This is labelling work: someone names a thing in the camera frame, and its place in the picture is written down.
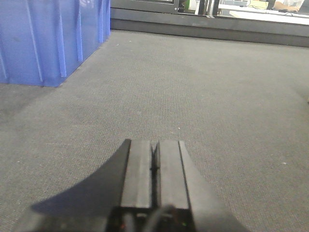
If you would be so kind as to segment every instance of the blue plastic bin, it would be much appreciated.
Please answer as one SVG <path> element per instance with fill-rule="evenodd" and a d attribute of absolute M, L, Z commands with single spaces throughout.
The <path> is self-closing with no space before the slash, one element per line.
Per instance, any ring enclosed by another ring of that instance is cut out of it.
<path fill-rule="evenodd" d="M 0 83 L 59 86 L 110 35 L 110 0 L 0 0 Z"/>

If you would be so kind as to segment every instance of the gray carpet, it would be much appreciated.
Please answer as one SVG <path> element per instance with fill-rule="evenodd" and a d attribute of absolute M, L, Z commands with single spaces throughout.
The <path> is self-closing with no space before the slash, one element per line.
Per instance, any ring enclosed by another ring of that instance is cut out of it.
<path fill-rule="evenodd" d="M 309 231 L 308 57 L 300 47 L 112 31 L 59 88 L 0 84 L 0 231 L 125 138 L 184 140 L 252 231 Z"/>

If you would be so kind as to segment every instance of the desk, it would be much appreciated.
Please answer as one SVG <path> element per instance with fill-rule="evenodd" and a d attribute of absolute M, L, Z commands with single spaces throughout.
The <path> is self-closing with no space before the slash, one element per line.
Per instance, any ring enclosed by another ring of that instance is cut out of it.
<path fill-rule="evenodd" d="M 253 12 L 240 12 L 240 11 L 230 11 L 229 13 L 236 18 L 309 25 L 309 18 L 300 18 L 294 16 L 291 17 L 277 14 L 259 14 Z"/>
<path fill-rule="evenodd" d="M 282 13 L 273 10 L 224 4 L 219 4 L 218 8 L 229 10 L 229 13 L 236 18 L 309 25 L 309 15 L 306 14 Z"/>

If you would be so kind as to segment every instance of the cable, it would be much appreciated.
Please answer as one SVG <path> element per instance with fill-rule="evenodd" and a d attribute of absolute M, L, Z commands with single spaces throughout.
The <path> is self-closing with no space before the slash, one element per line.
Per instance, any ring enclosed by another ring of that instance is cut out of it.
<path fill-rule="evenodd" d="M 175 211 L 175 210 L 176 208 L 173 205 L 166 205 L 161 208 L 158 208 L 150 215 L 150 218 L 147 221 L 146 225 L 144 226 L 142 232 L 153 232 L 157 227 L 157 225 L 159 224 L 162 216 L 169 211 Z"/>
<path fill-rule="evenodd" d="M 125 232 L 135 232 L 135 222 L 132 214 L 124 215 Z"/>

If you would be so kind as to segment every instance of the black plastic part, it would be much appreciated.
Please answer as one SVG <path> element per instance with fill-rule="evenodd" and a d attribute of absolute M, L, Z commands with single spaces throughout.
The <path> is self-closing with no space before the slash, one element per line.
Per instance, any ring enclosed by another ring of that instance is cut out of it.
<path fill-rule="evenodd" d="M 125 140 L 84 181 L 34 204 L 14 232 L 122 231 L 127 213 L 139 232 L 152 212 L 170 204 L 175 210 L 154 225 L 157 231 L 248 232 L 212 192 L 184 142 L 174 140 L 158 143 L 155 153 L 149 141 Z"/>
<path fill-rule="evenodd" d="M 197 232 L 248 232 L 216 197 L 193 164 L 183 141 L 179 141 L 183 170 Z"/>
<path fill-rule="evenodd" d="M 161 141 L 157 145 L 156 154 L 160 159 L 158 205 L 172 204 L 177 209 L 189 209 L 178 142 Z"/>
<path fill-rule="evenodd" d="M 149 141 L 131 142 L 121 207 L 151 207 L 151 155 Z"/>

